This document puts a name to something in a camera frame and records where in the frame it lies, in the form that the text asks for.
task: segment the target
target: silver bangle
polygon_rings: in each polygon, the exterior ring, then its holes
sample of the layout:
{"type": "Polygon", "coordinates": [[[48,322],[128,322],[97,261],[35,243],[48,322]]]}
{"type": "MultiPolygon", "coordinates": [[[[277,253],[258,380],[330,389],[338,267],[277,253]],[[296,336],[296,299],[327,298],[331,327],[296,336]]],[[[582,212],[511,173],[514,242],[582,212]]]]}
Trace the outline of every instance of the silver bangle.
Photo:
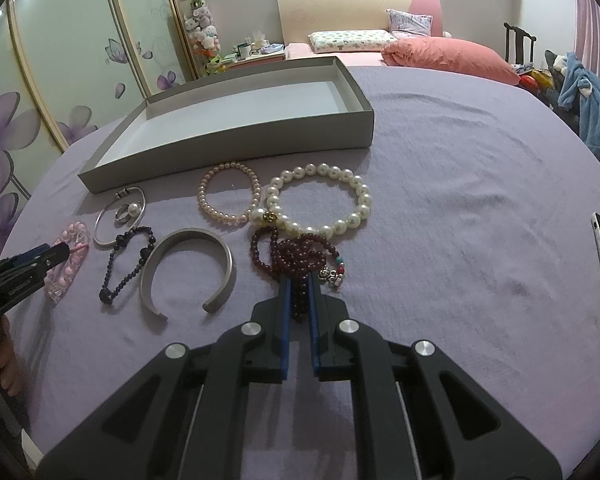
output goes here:
{"type": "MultiPolygon", "coordinates": [[[[106,248],[110,248],[113,247],[113,244],[116,243],[115,238],[110,241],[110,242],[103,242],[101,240],[98,240],[98,224],[100,223],[100,219],[102,218],[102,215],[104,215],[105,211],[107,209],[109,209],[112,205],[114,205],[118,200],[121,200],[122,198],[124,198],[125,196],[128,196],[130,193],[137,191],[138,193],[140,193],[142,202],[140,204],[140,211],[138,213],[138,216],[136,216],[136,220],[134,220],[134,222],[126,229],[127,231],[133,227],[136,227],[140,221],[142,220],[142,216],[144,216],[144,210],[146,208],[146,198],[144,196],[144,192],[142,191],[142,189],[140,189],[139,187],[136,186],[131,186],[131,187],[125,187],[123,189],[121,189],[119,192],[116,193],[115,197],[113,198],[113,200],[111,200],[111,202],[109,202],[106,206],[104,206],[102,208],[102,211],[100,211],[100,213],[98,214],[98,217],[96,218],[96,223],[93,226],[93,241],[96,245],[99,245],[100,247],[106,247],[106,248]]],[[[126,214],[123,214],[122,208],[120,208],[117,212],[116,212],[116,220],[117,221],[129,221],[129,219],[132,218],[132,215],[130,214],[129,211],[126,212],[126,214]]]]}
{"type": "Polygon", "coordinates": [[[206,229],[189,228],[175,231],[156,245],[155,249],[152,251],[151,255],[147,258],[147,261],[144,264],[142,277],[140,278],[140,303],[149,312],[153,312],[156,316],[159,316],[165,320],[167,317],[156,310],[154,307],[154,301],[151,298],[151,286],[154,282],[155,269],[157,269],[158,264],[171,248],[186,240],[193,239],[207,240],[209,242],[219,244],[224,249],[224,255],[226,257],[226,267],[222,283],[220,284],[218,290],[216,290],[211,296],[211,298],[202,304],[202,308],[204,308],[207,312],[215,312],[224,305],[224,302],[229,299],[232,290],[234,290],[235,261],[233,255],[231,254],[231,249],[229,249],[229,246],[224,243],[224,240],[211,231],[207,231],[206,229]]]}

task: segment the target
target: large white pearl bracelet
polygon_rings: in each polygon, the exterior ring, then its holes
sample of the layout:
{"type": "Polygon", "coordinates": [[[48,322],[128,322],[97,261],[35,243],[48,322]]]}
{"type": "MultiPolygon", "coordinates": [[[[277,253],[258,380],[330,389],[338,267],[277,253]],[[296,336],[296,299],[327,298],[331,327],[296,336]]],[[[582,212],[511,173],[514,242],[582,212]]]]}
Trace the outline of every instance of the large white pearl bracelet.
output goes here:
{"type": "Polygon", "coordinates": [[[351,170],[341,170],[337,166],[329,166],[325,163],[318,166],[307,164],[304,168],[298,166],[293,171],[282,171],[280,176],[271,179],[269,186],[264,190],[264,197],[267,208],[257,207],[251,211],[249,218],[253,224],[263,226],[268,223],[275,223],[279,229],[286,230],[291,237],[304,233],[316,233],[324,236],[327,240],[333,235],[344,234],[347,229],[357,228],[362,220],[366,220],[371,215],[371,205],[373,203],[369,186],[364,183],[362,177],[354,174],[351,170]],[[300,180],[305,176],[314,176],[316,173],[349,184],[356,191],[358,203],[353,213],[348,214],[344,219],[336,220],[332,225],[323,225],[319,228],[302,227],[298,222],[293,221],[283,213],[280,190],[293,179],[300,180]]]}

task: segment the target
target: bracelet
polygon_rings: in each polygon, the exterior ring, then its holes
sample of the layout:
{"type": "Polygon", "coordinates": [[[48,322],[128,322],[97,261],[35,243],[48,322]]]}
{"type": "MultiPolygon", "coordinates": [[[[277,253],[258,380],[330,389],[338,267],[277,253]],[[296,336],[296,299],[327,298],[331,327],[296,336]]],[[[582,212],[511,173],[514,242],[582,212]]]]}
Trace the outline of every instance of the bracelet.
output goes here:
{"type": "Polygon", "coordinates": [[[130,193],[137,191],[140,193],[141,202],[132,202],[131,204],[124,204],[118,211],[116,212],[116,222],[126,223],[132,218],[135,218],[134,222],[129,226],[129,229],[136,227],[140,221],[142,220],[142,216],[144,216],[144,210],[146,208],[146,198],[144,196],[144,192],[139,187],[131,186],[125,187],[116,193],[115,197],[109,202],[106,206],[102,208],[102,210],[98,213],[98,217],[96,218],[96,223],[93,226],[93,241],[96,245],[100,247],[113,247],[116,243],[115,240],[110,242],[103,242],[98,240],[96,236],[96,232],[98,231],[98,224],[100,223],[100,219],[102,215],[104,215],[105,211],[109,209],[112,205],[114,205],[118,200],[124,198],[130,193]]]}
{"type": "Polygon", "coordinates": [[[344,260],[336,247],[331,245],[324,236],[305,233],[297,238],[283,240],[278,244],[278,228],[265,226],[257,229],[251,237],[251,260],[259,269],[266,272],[274,280],[279,280],[280,274],[286,274],[292,280],[292,317],[301,322],[302,316],[307,313],[307,276],[313,270],[319,270],[321,280],[338,288],[344,280],[344,260]],[[269,233],[270,259],[268,266],[260,260],[258,240],[269,233]],[[335,259],[338,270],[327,267],[327,258],[321,251],[312,250],[313,243],[321,244],[335,259]]]}
{"type": "Polygon", "coordinates": [[[260,203],[260,183],[258,181],[258,177],[251,168],[248,168],[244,164],[239,164],[238,162],[226,162],[225,164],[220,164],[219,166],[214,167],[212,170],[209,170],[209,172],[200,182],[200,187],[198,188],[198,203],[200,204],[200,209],[202,209],[202,211],[211,216],[211,218],[217,222],[224,222],[234,225],[246,224],[249,221],[249,214],[260,203]],[[218,174],[223,170],[240,170],[251,179],[251,188],[253,189],[251,205],[239,216],[227,215],[220,211],[216,211],[206,201],[206,185],[215,174],[218,174]]]}
{"type": "Polygon", "coordinates": [[[329,167],[327,164],[307,164],[304,168],[298,166],[293,171],[285,170],[280,173],[280,176],[275,176],[271,179],[269,186],[265,188],[265,200],[267,209],[257,207],[251,211],[250,220],[256,226],[266,224],[275,224],[279,229],[286,230],[291,237],[296,237],[299,234],[319,234],[320,236],[330,240],[334,234],[341,235],[347,229],[355,229],[360,225],[362,220],[366,220],[371,215],[371,199],[370,189],[359,175],[354,175],[351,170],[341,170],[337,166],[329,167]],[[358,196],[358,204],[353,213],[348,214],[345,219],[336,220],[332,225],[323,225],[320,228],[302,227],[298,222],[294,222],[287,215],[282,213],[282,202],[280,200],[280,190],[282,187],[291,182],[294,178],[300,180],[305,176],[329,176],[333,180],[339,180],[348,183],[358,196]]]}
{"type": "Polygon", "coordinates": [[[89,230],[83,222],[74,222],[69,224],[65,231],[56,238],[53,245],[59,243],[74,244],[70,246],[69,259],[64,266],[57,266],[46,272],[44,279],[45,294],[50,297],[54,303],[58,303],[69,290],[74,282],[75,275],[82,267],[82,263],[89,254],[89,230]]]}
{"type": "Polygon", "coordinates": [[[113,250],[109,256],[109,263],[107,264],[107,273],[104,277],[104,282],[102,283],[102,288],[100,289],[100,293],[98,295],[102,303],[111,304],[123,287],[140,272],[140,269],[142,269],[147,261],[147,258],[150,256],[151,251],[154,250],[154,244],[154,232],[151,231],[150,227],[132,227],[123,235],[116,236],[116,240],[113,242],[113,250]],[[116,256],[116,253],[120,249],[125,248],[129,244],[129,240],[131,240],[131,238],[136,236],[138,233],[146,233],[149,235],[147,247],[140,249],[140,259],[138,260],[136,268],[122,279],[115,290],[111,291],[109,290],[109,280],[111,279],[111,270],[113,269],[113,259],[116,256]]]}
{"type": "Polygon", "coordinates": [[[173,232],[161,240],[154,249],[154,252],[146,261],[144,270],[142,271],[142,277],[140,278],[140,303],[147,310],[165,320],[167,317],[154,307],[154,302],[151,298],[151,285],[154,282],[155,269],[157,269],[158,264],[171,248],[175,247],[181,242],[193,239],[207,240],[209,242],[219,244],[224,249],[224,255],[226,257],[226,267],[222,283],[220,284],[218,290],[216,290],[211,296],[211,298],[202,304],[202,308],[204,308],[207,312],[215,312],[224,305],[226,300],[229,299],[232,290],[234,290],[235,261],[233,255],[231,254],[231,249],[229,249],[229,246],[224,243],[222,238],[211,231],[197,228],[181,229],[173,232]]]}

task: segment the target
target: gray box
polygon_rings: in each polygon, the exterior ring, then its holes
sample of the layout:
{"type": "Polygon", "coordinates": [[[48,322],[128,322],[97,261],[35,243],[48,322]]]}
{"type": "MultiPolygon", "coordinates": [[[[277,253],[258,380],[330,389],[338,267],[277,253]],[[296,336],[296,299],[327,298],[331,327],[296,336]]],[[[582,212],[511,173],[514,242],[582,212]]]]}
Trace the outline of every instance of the gray box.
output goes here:
{"type": "Polygon", "coordinates": [[[100,193],[228,160],[368,148],[373,130],[373,108],[339,59],[272,62],[145,99],[78,176],[100,193]]]}

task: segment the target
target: dark red beaded necklace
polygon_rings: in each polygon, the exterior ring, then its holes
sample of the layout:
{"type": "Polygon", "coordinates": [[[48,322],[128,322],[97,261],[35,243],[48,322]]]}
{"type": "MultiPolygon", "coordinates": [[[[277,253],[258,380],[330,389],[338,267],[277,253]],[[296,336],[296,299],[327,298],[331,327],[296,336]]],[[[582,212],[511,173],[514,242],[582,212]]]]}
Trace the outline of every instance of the dark red beaded necklace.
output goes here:
{"type": "Polygon", "coordinates": [[[313,270],[320,270],[320,277],[324,280],[331,278],[326,267],[327,257],[321,251],[312,249],[312,244],[321,244],[336,260],[338,270],[332,270],[333,279],[330,282],[340,285],[344,277],[344,262],[336,247],[327,241],[327,238],[317,234],[302,234],[299,237],[283,240],[278,243],[278,228],[265,226],[254,232],[251,237],[251,259],[253,264],[266,272],[274,280],[280,279],[280,274],[286,274],[292,280],[292,317],[301,322],[302,316],[307,313],[307,276],[313,270]],[[271,265],[268,266],[260,260],[258,241],[269,233],[271,265]]]}
{"type": "Polygon", "coordinates": [[[129,229],[129,231],[127,231],[123,235],[116,236],[116,242],[113,245],[113,250],[111,251],[111,254],[109,255],[109,263],[107,264],[107,273],[104,277],[104,283],[102,284],[102,288],[100,289],[100,293],[98,295],[98,297],[100,298],[100,301],[102,303],[111,304],[113,302],[114,298],[120,293],[122,288],[132,278],[134,278],[135,276],[138,275],[138,273],[140,272],[142,267],[144,267],[144,264],[146,263],[147,258],[151,254],[151,251],[154,250],[154,247],[155,247],[154,244],[155,244],[154,232],[151,231],[150,227],[145,227],[145,226],[133,227],[133,228],[129,229]],[[115,290],[111,291],[111,290],[109,290],[109,280],[111,279],[111,270],[113,269],[113,259],[116,256],[116,253],[120,249],[125,248],[129,244],[129,240],[131,240],[131,238],[136,236],[138,233],[145,233],[148,235],[149,239],[148,239],[147,247],[140,249],[140,259],[138,260],[138,264],[136,265],[136,268],[134,270],[132,270],[130,273],[128,273],[128,275],[126,275],[122,279],[122,281],[115,288],[115,290]]]}

